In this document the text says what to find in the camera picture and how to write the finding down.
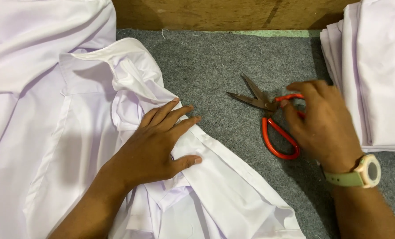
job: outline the wooden board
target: wooden board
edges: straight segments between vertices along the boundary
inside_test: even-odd
[[[113,0],[118,28],[145,30],[322,29],[357,0]]]

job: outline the white fabric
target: white fabric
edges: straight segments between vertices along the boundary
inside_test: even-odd
[[[110,1],[0,2],[0,239],[47,237],[142,116],[175,97],[139,41],[114,41]],[[186,154],[203,162],[129,193],[110,238],[305,238],[268,183],[196,125],[172,151]]]
[[[395,151],[395,0],[364,0],[344,9],[342,67],[332,54],[335,41],[320,35],[329,75],[341,92],[365,152]],[[333,72],[342,71],[342,79]]]

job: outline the watch face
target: watch face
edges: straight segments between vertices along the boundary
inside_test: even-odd
[[[368,169],[367,169],[367,173],[369,174],[369,178],[372,181],[375,181],[376,178],[378,177],[378,168],[375,165],[375,163],[370,162]]]

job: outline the gray carpet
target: gray carpet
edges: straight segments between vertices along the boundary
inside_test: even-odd
[[[183,104],[194,104],[191,115],[202,116],[198,125],[253,167],[296,210],[307,238],[339,238],[333,201],[317,165],[305,154],[291,162],[272,155],[262,139],[262,111],[225,93],[252,96],[241,72],[267,92],[310,78],[331,82],[319,38],[118,30],[118,40],[125,37],[147,47],[162,70],[165,87]],[[274,120],[287,128],[281,111]],[[291,153],[278,133],[270,129],[269,134],[278,149]],[[395,152],[375,155],[383,170],[379,187],[395,212]]]

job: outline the stack of folded shirts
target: stack of folded shirts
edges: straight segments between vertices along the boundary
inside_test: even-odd
[[[365,152],[395,151],[395,0],[346,6],[320,34],[330,77]]]

